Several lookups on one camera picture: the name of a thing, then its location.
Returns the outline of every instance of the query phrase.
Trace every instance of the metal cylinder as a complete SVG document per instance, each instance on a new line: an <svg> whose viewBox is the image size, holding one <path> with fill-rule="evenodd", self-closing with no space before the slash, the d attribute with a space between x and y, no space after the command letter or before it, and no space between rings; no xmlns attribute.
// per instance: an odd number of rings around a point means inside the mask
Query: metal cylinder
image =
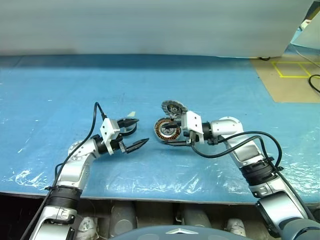
<svg viewBox="0 0 320 240"><path fill-rule="evenodd" d="M182 212L182 224L196 227L211 228L211 223L200 205L188 204Z"/></svg>
<svg viewBox="0 0 320 240"><path fill-rule="evenodd" d="M135 207L130 201L117 201L111 210L109 237L115 237L137 228Z"/></svg>

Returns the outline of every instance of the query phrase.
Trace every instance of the plastic sheet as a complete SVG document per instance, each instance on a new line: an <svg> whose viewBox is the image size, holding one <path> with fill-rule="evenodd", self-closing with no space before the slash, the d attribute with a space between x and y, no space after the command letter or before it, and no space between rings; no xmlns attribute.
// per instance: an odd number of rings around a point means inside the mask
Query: plastic sheet
<svg viewBox="0 0 320 240"><path fill-rule="evenodd" d="M283 148L283 174L307 202L319 202L317 104L275 103L249 60L191 56L0 57L0 191L46 194L54 167L83 139L98 101L109 117L140 119L130 154L93 162L83 197L253 203L229 156L205 159L188 147L160 144L153 125L161 102L177 99L203 121L233 116L246 131L272 134ZM95 133L101 120L97 120ZM268 153L277 157L271 141ZM211 152L221 152L223 145Z"/></svg>

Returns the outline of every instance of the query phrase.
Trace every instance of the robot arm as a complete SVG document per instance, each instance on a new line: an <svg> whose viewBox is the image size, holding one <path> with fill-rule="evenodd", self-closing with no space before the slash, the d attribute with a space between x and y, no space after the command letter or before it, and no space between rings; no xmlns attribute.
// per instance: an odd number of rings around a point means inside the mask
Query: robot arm
<svg viewBox="0 0 320 240"><path fill-rule="evenodd" d="M101 125L101 135L95 135L86 140L75 142L68 154L78 148L62 165L56 184L50 188L45 206L33 229L30 240L72 240L75 230L71 227L76 215L78 202L85 188L92 162L104 153L112 155L120 149L123 153L131 153L142 147L149 139L141 139L127 147L123 143L121 128L131 127L132 134L137 128L138 119L123 118L111 120L104 118Z"/></svg>
<svg viewBox="0 0 320 240"><path fill-rule="evenodd" d="M201 116L192 111L181 115L181 121L174 120L164 128L181 126L186 136L185 141L168 140L172 146L190 146L203 157L218 157L219 154L204 155L195 149L195 143L205 141L209 145L225 143L232 150L229 154L249 185L256 203L263 216L267 229L273 237L283 240L317 239L320 224L308 219L308 214L300 199L294 194L289 183L273 165L271 159L260 151L253 140L241 145L248 139L241 122L234 117L223 117L212 122L201 121Z"/></svg>

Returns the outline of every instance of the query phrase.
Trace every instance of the white wall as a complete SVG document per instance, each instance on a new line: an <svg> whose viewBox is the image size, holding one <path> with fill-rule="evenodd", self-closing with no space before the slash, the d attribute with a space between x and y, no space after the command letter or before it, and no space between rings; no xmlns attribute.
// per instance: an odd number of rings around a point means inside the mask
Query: white wall
<svg viewBox="0 0 320 240"><path fill-rule="evenodd" d="M0 0L0 55L280 56L313 0Z"/></svg>

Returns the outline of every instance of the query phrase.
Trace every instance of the black cable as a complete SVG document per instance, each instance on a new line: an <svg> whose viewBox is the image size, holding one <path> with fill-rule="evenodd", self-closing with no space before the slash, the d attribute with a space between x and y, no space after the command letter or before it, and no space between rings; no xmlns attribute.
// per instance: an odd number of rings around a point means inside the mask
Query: black cable
<svg viewBox="0 0 320 240"><path fill-rule="evenodd" d="M276 167L279 167L279 164L281 162L281 158L282 158L282 149L281 149L281 146L279 144L279 142L269 133L266 133L264 131L244 131L244 132L240 132L240 133L237 133L237 134L234 134L232 136L229 136L227 138L223 138L222 140L218 140L218 143L223 143L229 139L233 139L233 138L236 138L238 136L241 136L241 135L247 135L247 134L260 134L260 135L265 135L267 136L268 138L270 138L274 144L276 145L276 148L278 150L278 157L276 159L276 162L275 162L275 166Z"/></svg>
<svg viewBox="0 0 320 240"><path fill-rule="evenodd" d="M66 159L58 164L57 166L55 166L55 177L54 177L54 181L52 184L52 187L49 189L49 192L47 193L47 195L45 196L45 198L43 199L40 207L38 208L38 210L36 211L35 215L33 216L32 220L30 221L29 225L26 227L21 240L25 239L27 234L29 233L30 229L32 228L32 226L34 225L35 221L37 220L39 214L41 213L41 211L44 208L44 205L46 204L46 201L48 200L48 197L51 195L52 193L52 189L56 186L59 175L61 174L62 169L64 168L65 164L67 163L67 161L70 159L70 157L91 137L94 129L95 129L95 125L96 125L96 118L97 118L97 107L99 108L99 111L101 113L102 119L106 118L107 116L105 115L105 113L103 112L103 110L101 109L100 105L98 102L94 103L94 108L93 108L93 118L92 118L92 125L91 125L91 129L90 132L88 133L88 135L85 137L85 139L66 157Z"/></svg>
<svg viewBox="0 0 320 240"><path fill-rule="evenodd" d="M61 166L61 165L62 165L62 163L59 163L58 165L55 166L55 168L54 168L54 178L57 177L57 175L58 175L58 167Z"/></svg>
<svg viewBox="0 0 320 240"><path fill-rule="evenodd" d="M309 208L306 206L306 204L304 203L304 201L301 199L301 197L298 195L298 193L296 192L296 190L291 186L291 184L288 182L288 180L281 174L281 172L278 170L278 166L280 164L280 161L281 161L281 158L282 158L282 149L281 149L281 146L279 144L279 142L272 136L270 135L269 133L266 133L266 132L263 132L263 131L245 131L245 132L241 132L241 133L237 133L237 134L234 134L230 137L227 137L227 138L224 138L224 139L221 139L221 140L218 140L218 143L223 143L229 139L232 139L232 138L236 138L238 136L241 136L241 135L247 135L247 134L261 134L261 135L265 135L267 137L269 137L270 139L273 140L273 142L275 143L277 149L278 149L278 158L277 158L277 161L276 161L276 165L274 165L270 160L268 161L269 164L272 166L273 170L275 171L276 174L279 175L279 177L284 181L284 183L288 186L288 188L291 190L291 192L294 194L294 196L296 197L296 199L299 201L299 203L301 204L301 206L303 207L305 213L307 214L308 218L315 221L315 217L312 215L311 211L309 210ZM267 154L267 151L266 151L266 148L265 148L265 144L264 144L264 141L262 140L262 138L258 135L255 135L253 137L250 137L244 141L242 141L241 143L237 144L236 146L232 147L232 148L229 148L229 150L227 151L224 151L222 153L219 153L219 154L216 154L216 155L205 155L199 151L197 151L194 147L194 145L192 145L192 149L197 153L199 154L200 156L202 157L205 157L205 158L218 158L218 157L221 157L221 156L224 156L232 151L234 151L235 149L243 146L244 144L252 141L253 139L259 139L260 140L260 143L261 143L261 148L262 148L262 152L264 154L264 156L268 159L268 154Z"/></svg>
<svg viewBox="0 0 320 240"><path fill-rule="evenodd" d="M240 142L239 144L237 144L237 145L229 148L228 150L223 151L223 152L218 153L218 154L214 154L214 155L206 155L206 154L198 151L198 150L195 148L194 145L191 145L191 148L192 148L192 150L193 150L196 154L198 154L198 155L200 155L200 156L202 156L202 157L204 157L204 158L207 158L207 159L215 159L215 158L219 158L219 157L222 157L222 156L224 156L224 155L227 155L227 154L231 153L232 151L234 151L234 150L242 147L243 145L251 142L251 141L254 140L254 139L259 139L259 140L260 140L263 154L265 155L266 158L268 158L268 154L267 154L267 151L266 151L266 147L265 147L264 141L263 141L262 137L259 136L259 135L255 135L255 136L249 137L248 139L246 139L246 140Z"/></svg>
<svg viewBox="0 0 320 240"><path fill-rule="evenodd" d="M259 57L260 60L262 61L269 61L271 57Z"/></svg>
<svg viewBox="0 0 320 240"><path fill-rule="evenodd" d="M314 74L314 75L311 75L311 76L309 77L309 79L308 79L308 83L309 83L310 87L313 88L316 92L320 93L320 89L316 88L316 87L312 84L312 82L311 82L311 79L312 79L313 77L320 77L320 75L319 75L319 74Z"/></svg>

